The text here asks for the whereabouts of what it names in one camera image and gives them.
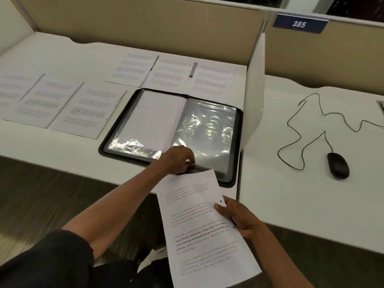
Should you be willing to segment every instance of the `paper on desk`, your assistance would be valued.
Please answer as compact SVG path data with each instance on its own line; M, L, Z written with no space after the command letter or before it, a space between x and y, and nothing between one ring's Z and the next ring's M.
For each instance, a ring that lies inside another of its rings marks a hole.
M194 64L193 59L160 56L143 88L181 94Z
M192 97L226 104L234 72L235 68L230 65L199 62L192 81L185 88L184 93Z
M0 73L0 117L6 107L20 101L42 75Z
M125 92L108 83L85 83L61 111L52 129L97 139Z
M167 176L156 186L175 288L223 288L261 272L224 205L213 170Z
M23 99L8 106L3 118L46 128L80 85L43 77Z
M121 130L118 143L165 152L186 101L184 97L144 91Z
M158 55L154 53L128 53L119 57L119 65L106 82L112 82L132 87L140 87L149 74Z

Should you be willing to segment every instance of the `blue sign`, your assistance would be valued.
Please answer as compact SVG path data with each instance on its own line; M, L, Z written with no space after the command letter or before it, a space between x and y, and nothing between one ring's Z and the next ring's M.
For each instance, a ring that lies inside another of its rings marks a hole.
M305 17L302 15L295 14L278 13L272 26L320 34L323 32L323 29L325 28L327 23L327 19Z

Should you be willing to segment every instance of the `white tabletop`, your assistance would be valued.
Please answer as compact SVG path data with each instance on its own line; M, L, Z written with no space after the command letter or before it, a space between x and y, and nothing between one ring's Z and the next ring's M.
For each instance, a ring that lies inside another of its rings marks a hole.
M104 43L78 44L69 38L34 33L0 57L0 71L32 69L57 78L101 82L116 66L116 56L127 48ZM195 62L201 59L191 58ZM228 104L243 109L246 66L235 65L232 96ZM143 167L103 157L98 147L137 88L127 90L98 139L89 139L55 130L0 120L0 155L113 184L122 184ZM236 197L237 181L223 194Z
M334 87L311 89L266 76L262 121L244 149L240 202L272 225L384 253L384 129L364 123L354 133L341 116L322 116L317 97L311 96L290 122L302 140L280 154L302 167L302 148L326 130L334 152L349 165L349 178L336 180L330 174L330 149L324 139L305 149L301 172L277 156L278 149L298 139L286 125L288 119L300 108L298 103L315 92L325 113L342 112L354 129L363 119L384 125L376 103L382 96Z

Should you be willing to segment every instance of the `forearm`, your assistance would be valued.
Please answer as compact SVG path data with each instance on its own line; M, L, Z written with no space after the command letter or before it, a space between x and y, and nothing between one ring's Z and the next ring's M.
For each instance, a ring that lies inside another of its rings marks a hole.
M167 175L157 161L68 222L63 229L89 242L97 258L111 245L149 192Z
M256 224L251 241L274 288L313 288L264 223Z

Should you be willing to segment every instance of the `display book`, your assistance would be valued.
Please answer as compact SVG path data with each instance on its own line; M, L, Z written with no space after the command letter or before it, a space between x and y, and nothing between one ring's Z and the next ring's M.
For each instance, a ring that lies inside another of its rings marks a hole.
M242 110L188 95L138 89L99 147L99 153L143 166L174 145L192 149L186 173L213 169L221 187L236 182Z

